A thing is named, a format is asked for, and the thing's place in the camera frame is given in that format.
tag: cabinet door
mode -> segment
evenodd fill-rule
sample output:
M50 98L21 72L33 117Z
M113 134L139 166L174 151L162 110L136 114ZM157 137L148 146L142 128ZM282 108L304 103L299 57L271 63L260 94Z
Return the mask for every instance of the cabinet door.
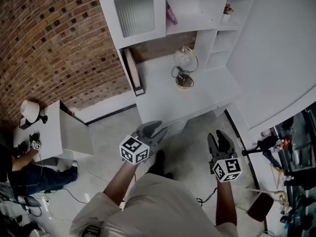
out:
M116 48L165 36L165 0L100 0Z

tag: white side table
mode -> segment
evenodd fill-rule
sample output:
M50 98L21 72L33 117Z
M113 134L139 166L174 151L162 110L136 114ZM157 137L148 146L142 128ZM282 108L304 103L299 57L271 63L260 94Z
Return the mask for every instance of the white side table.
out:
M47 106L40 113L48 117L47 123L43 124L39 120L25 130L17 127L13 136L14 147L17 147L22 141L27 141L29 145L29 136L38 132L42 160L51 157L76 160L93 155L88 127L61 110L59 100ZM34 161L40 161L39 155L34 157Z

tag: white shelving unit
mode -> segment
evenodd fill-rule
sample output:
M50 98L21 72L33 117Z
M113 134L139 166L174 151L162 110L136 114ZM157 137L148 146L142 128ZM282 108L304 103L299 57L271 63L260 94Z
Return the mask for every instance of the white shelving unit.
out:
M211 53L232 50L239 31L218 31Z
M130 83L121 50L167 35L197 31L194 51L199 68L194 86L180 89L171 76L172 55L138 64L145 94L136 97L142 122L162 120L168 136L182 131L188 119L224 109L240 94L227 60L246 22L253 0L167 0L178 21L166 20L166 0L100 0L118 56ZM234 12L222 22L225 4Z
M206 64L206 69L211 70L224 66L227 63L230 54L230 51L211 53Z
M178 24L166 22L166 34L215 29L224 0L167 0Z

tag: lamp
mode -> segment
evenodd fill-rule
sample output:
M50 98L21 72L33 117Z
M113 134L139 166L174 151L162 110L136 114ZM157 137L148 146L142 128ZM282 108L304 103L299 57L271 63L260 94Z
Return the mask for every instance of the lamp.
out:
M192 63L192 60L194 58L197 61L196 68L191 71L183 70L182 67L188 67ZM177 66L175 66L172 69L171 75L172 77L176 78L175 81L176 81L177 86L181 89L187 89L187 88L193 87L194 81L190 77L190 73L198 69L198 58L196 54L194 53L194 51L184 45L182 48L178 49L174 53L173 59L175 63L177 64ZM178 70L178 74L176 76L173 74L173 71L175 68Z
M47 122L47 116L40 115L40 106L38 103L34 103L28 100L24 100L21 108L21 114L27 119L31 124L41 119L45 124Z

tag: white lamp shade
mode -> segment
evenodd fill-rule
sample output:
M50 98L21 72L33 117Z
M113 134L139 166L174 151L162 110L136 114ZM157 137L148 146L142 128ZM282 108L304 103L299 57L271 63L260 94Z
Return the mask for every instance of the white lamp shade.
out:
M20 112L30 123L34 123L40 114L40 106L37 103L24 100Z
M183 67L191 63L190 53L183 53L180 50L177 50L173 54L173 59L177 65L180 65Z

